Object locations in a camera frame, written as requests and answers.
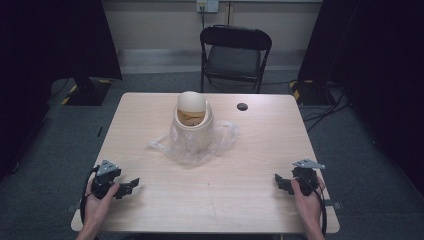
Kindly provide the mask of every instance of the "human hand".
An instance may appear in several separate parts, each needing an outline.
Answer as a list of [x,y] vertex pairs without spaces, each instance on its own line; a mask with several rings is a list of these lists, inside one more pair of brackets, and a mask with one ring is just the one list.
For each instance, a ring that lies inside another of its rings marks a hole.
[[[316,191],[321,196],[322,191],[325,189],[325,184],[320,177],[317,178],[320,187],[316,189]],[[304,196],[300,190],[299,182],[296,179],[291,180],[291,185],[296,200],[296,208],[299,212],[303,226],[305,227],[308,239],[324,239],[319,220],[321,216],[321,199],[318,199],[318,196],[314,192],[309,196]]]
[[119,189],[119,184],[115,183],[109,188],[109,191],[103,199],[97,199],[94,194],[91,194],[92,183],[93,180],[90,180],[85,190],[85,195],[88,197],[85,205],[84,226],[79,232],[77,240],[94,239],[109,213],[113,195],[115,195]]

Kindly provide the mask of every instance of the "forearm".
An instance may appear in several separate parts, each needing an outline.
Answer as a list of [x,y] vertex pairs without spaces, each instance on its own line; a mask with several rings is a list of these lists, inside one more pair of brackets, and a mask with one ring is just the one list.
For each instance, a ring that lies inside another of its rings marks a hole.
[[78,234],[77,240],[93,240],[100,230],[100,223],[88,221]]
[[324,235],[321,232],[319,222],[304,222],[305,232],[308,240],[323,240]]

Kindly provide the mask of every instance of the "wooden table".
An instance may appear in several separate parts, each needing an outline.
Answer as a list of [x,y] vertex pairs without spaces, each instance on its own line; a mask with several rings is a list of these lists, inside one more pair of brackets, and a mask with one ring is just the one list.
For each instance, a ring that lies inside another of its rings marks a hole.
[[[127,93],[96,161],[122,169],[115,182],[140,177],[132,195],[112,203],[102,230],[156,233],[299,233],[294,198],[279,190],[277,173],[291,178],[293,162],[316,160],[299,109],[290,95],[204,94],[215,121],[239,127],[228,150],[200,166],[177,163],[148,142],[166,133],[179,94]],[[247,111],[239,111],[246,103]],[[328,233],[339,230],[327,207]],[[82,227],[77,211],[72,229]]]

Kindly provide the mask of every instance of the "plastic bag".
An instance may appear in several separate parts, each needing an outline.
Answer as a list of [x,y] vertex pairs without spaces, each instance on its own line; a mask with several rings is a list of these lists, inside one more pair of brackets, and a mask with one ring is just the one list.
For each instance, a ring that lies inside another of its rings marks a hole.
[[168,158],[185,164],[200,164],[228,149],[238,137],[238,126],[232,122],[213,123],[207,133],[182,131],[173,122],[169,133],[149,142],[149,146]]

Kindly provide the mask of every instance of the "cord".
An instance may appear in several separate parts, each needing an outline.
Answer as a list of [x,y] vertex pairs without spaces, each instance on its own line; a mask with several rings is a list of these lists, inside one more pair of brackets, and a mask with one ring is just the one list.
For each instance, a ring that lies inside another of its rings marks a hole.
[[318,202],[319,205],[321,207],[321,212],[322,212],[322,226],[321,226],[321,232],[325,237],[325,234],[327,232],[327,209],[325,208],[325,204],[324,204],[324,191],[321,188],[321,186],[318,186],[319,189],[321,190],[322,195],[320,195],[317,190],[315,190],[311,184],[308,183],[308,181],[306,181],[304,178],[302,178],[301,176],[297,177],[299,179],[301,179],[302,181],[304,181],[306,183],[306,185],[308,185],[308,187],[315,193],[315,195],[317,195],[318,197]]
[[90,196],[90,194],[88,196],[85,196],[85,192],[87,191],[87,185],[88,185],[88,181],[90,179],[91,174],[97,172],[97,170],[99,170],[99,165],[97,165],[97,167],[93,168],[90,170],[90,172],[87,174],[87,177],[85,178],[85,182],[84,182],[84,188],[82,190],[82,194],[81,194],[81,202],[80,202],[80,216],[81,216],[81,222],[82,224],[84,224],[84,218],[85,218],[85,205],[87,204],[87,197]]
[[[333,87],[335,87],[335,88],[338,88],[338,87],[343,87],[343,88],[344,88],[344,86],[343,86],[343,85],[341,85],[341,84],[337,84],[337,83],[332,83],[332,86],[333,86]],[[349,100],[348,100],[347,105],[349,105],[350,107],[354,108],[354,107],[352,106],[352,104],[351,104],[351,102],[350,102]],[[356,122],[352,121],[351,119],[348,119],[348,118],[346,118],[345,116],[343,116],[343,115],[339,114],[337,111],[335,111],[335,113],[336,113],[336,114],[338,114],[341,118],[343,118],[346,122],[356,123]],[[365,126],[365,127],[367,127],[367,128],[369,128],[369,127],[370,127],[370,125],[369,125],[368,123],[366,123],[366,121],[365,121],[364,119],[358,119],[358,121],[359,121],[359,124],[361,124],[361,125],[363,125],[363,126]]]
[[312,126],[311,127],[309,127],[309,129],[307,130],[307,132],[309,132],[309,131],[311,131],[312,130],[312,128],[314,128],[321,120],[323,120],[326,116],[328,116],[328,115],[330,115],[330,114],[332,114],[332,113],[335,113],[335,112],[337,112],[337,111],[340,111],[340,110],[342,110],[342,109],[344,109],[345,107],[347,107],[347,106],[349,106],[349,104],[346,104],[345,106],[343,106],[343,107],[341,107],[341,108],[339,108],[339,109],[336,109],[337,108],[337,106],[340,104],[340,102],[342,101],[342,99],[343,99],[343,96],[344,96],[345,94],[343,93],[343,94],[341,94],[340,95],[340,97],[339,97],[339,99],[337,100],[337,102],[336,102],[336,104],[335,104],[335,106],[332,106],[330,109],[328,109],[327,111],[325,111],[324,113],[322,113],[320,116],[316,116],[316,117],[312,117],[312,118],[307,118],[308,116],[310,116],[310,115],[312,115],[312,114],[314,114],[314,113],[312,113],[312,114],[310,114],[310,115],[308,115],[307,117],[305,117],[304,119],[303,119],[303,122],[307,122],[307,121],[310,121],[310,120],[314,120],[314,119],[318,119],[315,123],[313,123],[312,124]]
[[200,7],[200,16],[202,17],[202,28],[205,29],[205,7]]
[[231,12],[231,8],[232,8],[232,6],[231,6],[231,2],[228,2],[228,14],[227,14],[227,25],[229,26],[230,25],[230,16],[232,15],[230,12]]

